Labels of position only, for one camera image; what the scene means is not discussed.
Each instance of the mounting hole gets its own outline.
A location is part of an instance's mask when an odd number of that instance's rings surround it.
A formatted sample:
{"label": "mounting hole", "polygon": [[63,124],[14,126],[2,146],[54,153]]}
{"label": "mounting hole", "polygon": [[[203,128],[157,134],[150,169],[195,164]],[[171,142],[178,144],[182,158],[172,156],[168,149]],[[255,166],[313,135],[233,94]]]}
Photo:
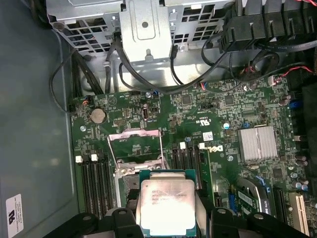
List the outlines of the mounting hole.
{"label": "mounting hole", "polygon": [[88,221],[90,219],[91,219],[91,217],[89,217],[89,216],[83,218],[84,221]]}
{"label": "mounting hole", "polygon": [[144,28],[147,28],[147,27],[149,26],[149,24],[148,24],[146,21],[144,21],[144,22],[142,22],[142,26],[143,26]]}

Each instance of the metal bracket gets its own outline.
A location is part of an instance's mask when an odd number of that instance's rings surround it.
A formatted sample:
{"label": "metal bracket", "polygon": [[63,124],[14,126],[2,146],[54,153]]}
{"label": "metal bracket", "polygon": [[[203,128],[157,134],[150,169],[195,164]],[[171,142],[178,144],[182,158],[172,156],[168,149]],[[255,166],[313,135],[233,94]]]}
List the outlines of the metal bracket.
{"label": "metal bracket", "polygon": [[161,133],[160,130],[144,130],[140,128],[135,128],[135,129],[126,129],[124,130],[121,134],[112,134],[108,135],[107,140],[108,140],[108,145],[110,147],[110,151],[114,160],[115,168],[119,169],[118,162],[115,159],[113,148],[111,146],[111,141],[114,140],[121,140],[121,139],[127,139],[130,138],[131,136],[138,135],[139,137],[159,137],[159,146],[160,146],[160,153],[161,153],[161,163],[164,166],[164,160],[163,160],[163,147],[162,147],[162,138],[161,138]]}

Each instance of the black connector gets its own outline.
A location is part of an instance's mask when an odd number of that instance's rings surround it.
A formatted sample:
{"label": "black connector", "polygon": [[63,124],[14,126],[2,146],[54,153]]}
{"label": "black connector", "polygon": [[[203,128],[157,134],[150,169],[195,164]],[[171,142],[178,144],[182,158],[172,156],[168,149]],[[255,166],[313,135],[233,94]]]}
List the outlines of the black connector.
{"label": "black connector", "polygon": [[170,60],[174,60],[177,56],[177,53],[178,53],[178,45],[174,45],[172,46],[172,51],[170,53]]}

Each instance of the pci slot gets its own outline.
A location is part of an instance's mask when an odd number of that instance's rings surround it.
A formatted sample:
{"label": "pci slot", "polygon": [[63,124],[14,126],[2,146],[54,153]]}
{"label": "pci slot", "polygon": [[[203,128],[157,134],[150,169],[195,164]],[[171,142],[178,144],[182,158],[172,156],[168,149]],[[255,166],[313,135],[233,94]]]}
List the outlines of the pci slot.
{"label": "pci slot", "polygon": [[295,229],[309,236],[309,229],[306,218],[305,202],[302,195],[292,192],[289,194],[289,202],[293,208],[293,226]]}
{"label": "pci slot", "polygon": [[281,222],[284,222],[287,224],[287,215],[286,215],[285,199],[284,199],[283,190],[279,187],[274,187],[273,188],[273,196],[274,196],[276,217]]}

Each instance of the barcode label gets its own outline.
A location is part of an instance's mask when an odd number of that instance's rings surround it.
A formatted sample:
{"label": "barcode label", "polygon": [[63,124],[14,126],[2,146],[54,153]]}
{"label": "barcode label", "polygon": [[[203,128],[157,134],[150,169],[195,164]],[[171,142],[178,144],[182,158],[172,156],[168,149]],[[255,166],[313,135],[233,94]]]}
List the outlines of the barcode label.
{"label": "barcode label", "polygon": [[246,195],[244,195],[243,193],[238,191],[238,196],[245,201],[246,203],[248,203],[249,205],[253,206],[253,202],[252,199],[248,198]]}

